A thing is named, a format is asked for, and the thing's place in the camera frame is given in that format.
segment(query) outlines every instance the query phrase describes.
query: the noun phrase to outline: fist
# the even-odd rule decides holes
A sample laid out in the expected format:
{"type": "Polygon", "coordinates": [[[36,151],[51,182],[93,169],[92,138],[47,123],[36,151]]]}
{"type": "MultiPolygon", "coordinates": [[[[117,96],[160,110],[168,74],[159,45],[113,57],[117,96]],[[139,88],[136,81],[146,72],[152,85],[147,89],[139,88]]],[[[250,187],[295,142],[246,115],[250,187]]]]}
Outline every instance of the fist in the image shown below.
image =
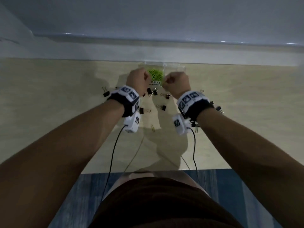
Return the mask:
{"type": "Polygon", "coordinates": [[[171,72],[165,76],[163,88],[179,99],[185,92],[191,90],[189,77],[184,72],[171,72]]]}
{"type": "Polygon", "coordinates": [[[139,96],[143,96],[149,87],[150,81],[150,74],[144,68],[139,68],[130,72],[126,85],[135,89],[139,96]]]}

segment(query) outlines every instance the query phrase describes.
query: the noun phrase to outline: table surface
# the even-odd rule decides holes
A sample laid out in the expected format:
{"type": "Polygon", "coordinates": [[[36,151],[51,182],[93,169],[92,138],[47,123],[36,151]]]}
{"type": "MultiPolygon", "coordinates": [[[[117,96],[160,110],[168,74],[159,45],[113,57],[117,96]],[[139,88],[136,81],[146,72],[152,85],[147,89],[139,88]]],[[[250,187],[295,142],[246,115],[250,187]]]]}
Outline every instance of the table surface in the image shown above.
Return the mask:
{"type": "MultiPolygon", "coordinates": [[[[7,59],[0,68],[0,161],[4,161],[50,130],[105,101],[109,91],[125,84],[140,63],[7,59]]],[[[204,90],[225,115],[261,134],[304,164],[304,78],[295,67],[182,64],[193,90],[204,90]]],[[[141,98],[137,133],[122,133],[112,171],[195,169],[193,134],[178,136],[172,116],[176,100],[158,95],[141,98]],[[166,105],[165,111],[156,105],[166,105]]],[[[120,120],[84,173],[108,172],[120,120]]],[[[196,133],[198,169],[229,165],[201,129],[196,133]]]]}

